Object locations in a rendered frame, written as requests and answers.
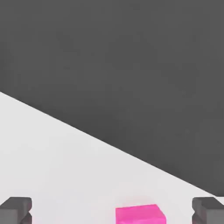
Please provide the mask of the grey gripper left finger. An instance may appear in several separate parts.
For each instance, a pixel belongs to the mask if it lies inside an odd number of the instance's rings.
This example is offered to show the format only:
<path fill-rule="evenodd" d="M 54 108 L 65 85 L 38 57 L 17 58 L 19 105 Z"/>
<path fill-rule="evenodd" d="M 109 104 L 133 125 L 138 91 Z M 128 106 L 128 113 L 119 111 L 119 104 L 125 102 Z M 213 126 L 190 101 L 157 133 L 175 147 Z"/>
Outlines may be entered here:
<path fill-rule="evenodd" d="M 32 224 L 32 199 L 10 197 L 0 205 L 0 224 Z"/>

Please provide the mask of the small pink cube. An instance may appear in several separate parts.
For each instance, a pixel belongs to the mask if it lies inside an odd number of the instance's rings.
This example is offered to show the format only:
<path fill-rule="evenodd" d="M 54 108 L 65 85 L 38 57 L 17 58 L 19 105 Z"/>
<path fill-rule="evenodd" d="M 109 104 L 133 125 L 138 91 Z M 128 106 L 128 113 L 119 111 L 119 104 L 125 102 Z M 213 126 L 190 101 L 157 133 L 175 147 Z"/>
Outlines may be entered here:
<path fill-rule="evenodd" d="M 167 224 L 166 216 L 156 204 L 115 209 L 115 224 Z"/>

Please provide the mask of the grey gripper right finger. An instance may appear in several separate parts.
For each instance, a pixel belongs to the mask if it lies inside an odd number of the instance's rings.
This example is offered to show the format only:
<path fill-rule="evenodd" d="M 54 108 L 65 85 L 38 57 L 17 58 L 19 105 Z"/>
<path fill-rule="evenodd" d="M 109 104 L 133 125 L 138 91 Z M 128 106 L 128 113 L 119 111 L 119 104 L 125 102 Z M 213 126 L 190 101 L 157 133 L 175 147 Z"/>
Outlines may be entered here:
<path fill-rule="evenodd" d="M 224 224 L 224 205 L 214 197 L 192 199 L 192 224 Z"/>

